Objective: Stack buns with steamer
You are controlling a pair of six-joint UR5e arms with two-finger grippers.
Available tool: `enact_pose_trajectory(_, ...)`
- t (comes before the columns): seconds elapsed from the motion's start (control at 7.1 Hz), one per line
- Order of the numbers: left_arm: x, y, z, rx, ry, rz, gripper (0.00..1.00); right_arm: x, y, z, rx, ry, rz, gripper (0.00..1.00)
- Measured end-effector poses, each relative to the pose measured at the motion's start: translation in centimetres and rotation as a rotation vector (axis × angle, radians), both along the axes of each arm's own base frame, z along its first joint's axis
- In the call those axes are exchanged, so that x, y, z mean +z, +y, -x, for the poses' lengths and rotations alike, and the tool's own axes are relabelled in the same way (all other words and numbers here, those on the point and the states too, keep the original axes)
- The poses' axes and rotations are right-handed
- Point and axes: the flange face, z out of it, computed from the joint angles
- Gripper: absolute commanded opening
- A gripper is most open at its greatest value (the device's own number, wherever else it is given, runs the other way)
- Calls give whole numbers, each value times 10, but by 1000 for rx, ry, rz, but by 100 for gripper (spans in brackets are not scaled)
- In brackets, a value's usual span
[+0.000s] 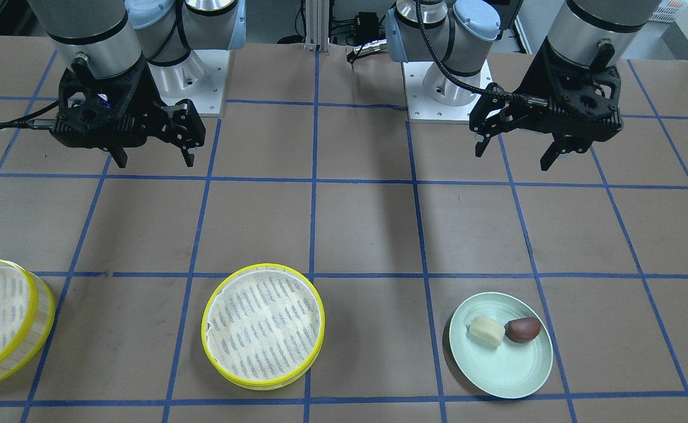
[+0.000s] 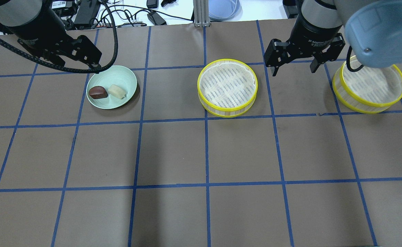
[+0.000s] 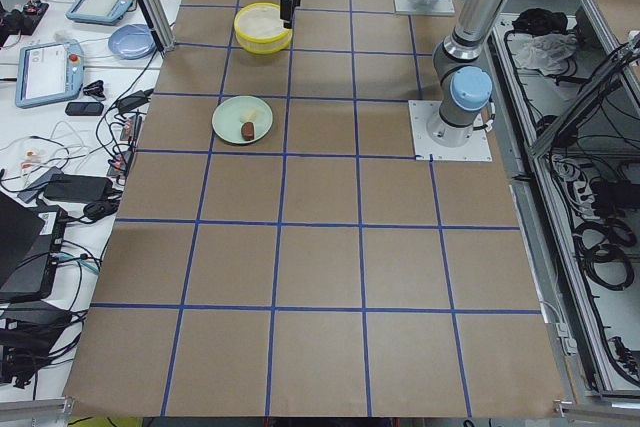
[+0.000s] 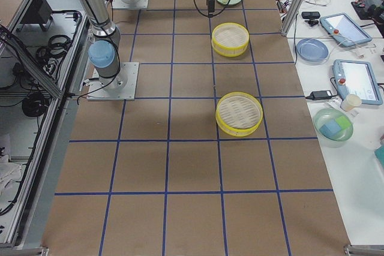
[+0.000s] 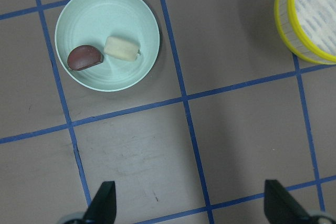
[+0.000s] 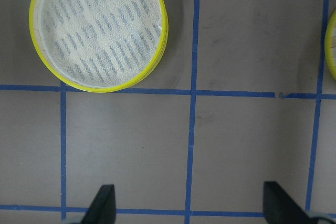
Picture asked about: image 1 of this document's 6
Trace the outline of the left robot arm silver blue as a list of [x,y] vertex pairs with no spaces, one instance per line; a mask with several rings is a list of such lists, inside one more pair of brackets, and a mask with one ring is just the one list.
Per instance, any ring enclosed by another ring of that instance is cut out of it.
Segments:
[[473,103],[468,128],[481,157],[491,140],[516,129],[550,134],[543,171],[561,155],[588,152],[623,129],[617,62],[658,1],[562,3],[518,88],[480,80],[504,29],[494,2],[396,1],[385,14],[394,62],[429,65],[424,88],[448,106]]

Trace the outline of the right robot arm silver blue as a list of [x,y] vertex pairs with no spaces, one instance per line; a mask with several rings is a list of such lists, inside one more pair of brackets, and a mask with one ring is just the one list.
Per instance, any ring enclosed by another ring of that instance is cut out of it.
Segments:
[[31,1],[65,71],[53,118],[17,121],[70,148],[96,148],[116,165],[155,137],[186,166],[205,143],[195,96],[212,90],[199,51],[239,50],[244,1]]

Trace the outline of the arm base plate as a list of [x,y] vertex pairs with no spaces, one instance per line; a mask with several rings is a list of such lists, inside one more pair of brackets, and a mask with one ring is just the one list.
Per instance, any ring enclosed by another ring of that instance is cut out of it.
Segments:
[[434,63],[402,64],[411,123],[467,125],[479,95],[449,81]]
[[182,62],[171,66],[149,64],[161,99],[168,105],[190,99],[199,115],[222,115],[226,98],[231,51],[191,51]]

